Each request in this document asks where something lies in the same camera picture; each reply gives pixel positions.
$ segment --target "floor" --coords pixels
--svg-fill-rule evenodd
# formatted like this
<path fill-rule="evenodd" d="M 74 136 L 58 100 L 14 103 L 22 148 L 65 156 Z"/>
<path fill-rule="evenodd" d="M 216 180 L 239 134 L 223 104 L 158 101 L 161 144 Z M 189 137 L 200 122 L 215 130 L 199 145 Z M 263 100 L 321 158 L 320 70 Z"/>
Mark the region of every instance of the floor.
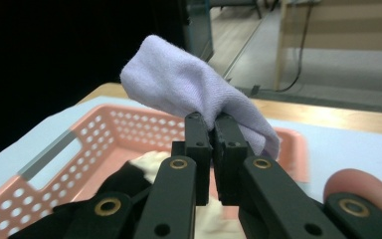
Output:
<path fill-rule="evenodd" d="M 382 112 L 382 52 L 378 51 L 303 49 L 296 84 L 284 93 L 273 92 L 281 15 L 280 8 L 262 10 L 261 20 L 251 7 L 211 10 L 215 55 L 209 64 L 232 86 L 251 98 Z M 282 88 L 296 76 L 297 54 L 298 49 L 288 50 L 290 64 Z"/>

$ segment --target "metal ring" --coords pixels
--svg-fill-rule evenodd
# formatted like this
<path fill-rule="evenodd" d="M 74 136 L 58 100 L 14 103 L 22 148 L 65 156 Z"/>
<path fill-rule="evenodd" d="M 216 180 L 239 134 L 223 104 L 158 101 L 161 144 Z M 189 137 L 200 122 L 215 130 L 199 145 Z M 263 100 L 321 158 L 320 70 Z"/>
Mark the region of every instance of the metal ring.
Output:
<path fill-rule="evenodd" d="M 112 204 L 112 206 L 109 209 L 103 208 L 103 206 L 107 203 Z M 121 206 L 121 202 L 116 197 L 107 197 L 102 199 L 96 206 L 95 206 L 95 214 L 98 216 L 110 216 L 114 214 L 117 210 L 119 210 Z"/>
<path fill-rule="evenodd" d="M 268 160 L 262 158 L 255 159 L 253 161 L 253 165 L 261 169 L 266 169 L 272 166 L 272 164 Z"/>
<path fill-rule="evenodd" d="M 180 158 L 173 159 L 172 161 L 170 161 L 170 167 L 174 169 L 182 169 L 182 168 L 185 168 L 187 165 L 188 165 L 188 162 Z"/>
<path fill-rule="evenodd" d="M 358 206 L 360 208 L 360 211 L 354 211 L 353 209 L 351 209 L 348 206 L 349 204 L 354 204 L 354 205 Z M 343 211 L 345 211 L 351 215 L 354 215 L 356 217 L 367 217 L 370 215 L 370 211 L 368 210 L 368 208 L 364 204 L 362 204 L 359 201 L 353 200 L 353 199 L 349 199 L 349 198 L 340 199 L 339 200 L 339 206 L 343 209 Z"/>

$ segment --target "laundry basket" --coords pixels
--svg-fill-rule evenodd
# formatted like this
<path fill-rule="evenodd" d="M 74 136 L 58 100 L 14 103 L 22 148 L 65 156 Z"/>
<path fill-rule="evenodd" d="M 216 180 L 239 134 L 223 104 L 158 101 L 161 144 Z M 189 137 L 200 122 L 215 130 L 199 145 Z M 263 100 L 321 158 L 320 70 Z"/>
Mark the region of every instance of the laundry basket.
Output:
<path fill-rule="evenodd" d="M 307 182 L 303 136 L 291 129 L 275 130 L 282 140 L 279 163 L 295 181 Z M 152 150 L 170 151 L 172 141 L 184 136 L 183 119 L 163 112 L 111 104 L 93 108 L 0 187 L 0 238 L 57 205 L 91 198 L 127 160 Z M 73 141 L 80 144 L 75 156 L 42 188 L 33 187 L 30 180 Z"/>

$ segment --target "lavender cloth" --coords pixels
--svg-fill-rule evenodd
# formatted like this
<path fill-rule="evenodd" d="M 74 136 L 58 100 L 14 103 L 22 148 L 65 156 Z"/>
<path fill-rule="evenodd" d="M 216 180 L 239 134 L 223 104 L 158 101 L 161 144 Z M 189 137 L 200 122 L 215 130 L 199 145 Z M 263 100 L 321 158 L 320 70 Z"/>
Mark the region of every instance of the lavender cloth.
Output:
<path fill-rule="evenodd" d="M 254 104 L 206 62 L 158 36 L 144 39 L 120 80 L 132 100 L 182 118 L 198 112 L 209 129 L 220 112 L 229 114 L 255 154 L 278 157 L 279 138 Z"/>

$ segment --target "black cable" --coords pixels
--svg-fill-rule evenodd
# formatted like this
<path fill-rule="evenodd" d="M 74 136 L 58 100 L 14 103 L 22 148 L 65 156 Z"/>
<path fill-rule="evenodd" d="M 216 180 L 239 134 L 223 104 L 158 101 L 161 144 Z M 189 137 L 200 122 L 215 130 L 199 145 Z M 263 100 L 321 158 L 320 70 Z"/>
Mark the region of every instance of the black cable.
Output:
<path fill-rule="evenodd" d="M 302 39 L 300 41 L 300 46 L 299 46 L 299 56 L 298 56 L 297 72 L 296 72 L 295 79 L 293 80 L 293 82 L 289 86 L 287 86 L 284 89 L 279 89 L 279 90 L 260 89 L 260 91 L 263 91 L 263 92 L 280 92 L 280 93 L 286 92 L 287 90 L 292 88 L 293 85 L 295 85 L 295 83 L 299 79 L 299 76 L 300 76 L 300 74 L 302 72 L 302 52 L 303 52 L 303 48 L 304 48 L 304 45 L 305 45 L 306 33 L 308 32 L 309 17 L 311 16 L 311 10 L 312 10 L 313 6 L 314 6 L 314 1 L 313 0 L 308 1 L 308 10 L 306 12 L 305 24 L 303 26 L 303 32 L 302 32 Z"/>

